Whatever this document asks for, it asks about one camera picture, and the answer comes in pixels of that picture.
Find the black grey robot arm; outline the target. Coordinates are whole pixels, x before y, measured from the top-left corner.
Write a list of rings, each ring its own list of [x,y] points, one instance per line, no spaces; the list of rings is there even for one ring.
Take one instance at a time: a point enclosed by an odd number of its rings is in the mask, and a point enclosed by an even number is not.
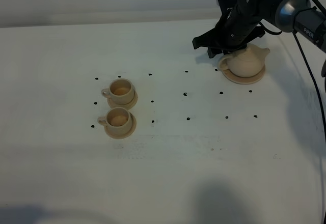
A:
[[[325,51],[325,8],[318,0],[217,0],[222,16],[215,27],[195,37],[194,49],[206,47],[209,58],[223,54],[218,70],[230,81],[249,85],[265,74],[269,48],[251,42],[265,33],[265,20],[281,33],[300,33]]]

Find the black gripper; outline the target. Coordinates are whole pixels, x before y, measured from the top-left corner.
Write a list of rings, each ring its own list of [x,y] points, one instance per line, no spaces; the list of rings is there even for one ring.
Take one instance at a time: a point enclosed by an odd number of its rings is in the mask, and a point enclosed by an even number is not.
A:
[[[263,19],[275,23],[278,5],[279,0],[237,0],[232,9],[222,14],[213,29],[193,38],[193,48],[207,47],[209,58],[244,48],[265,34],[263,27],[257,27]]]

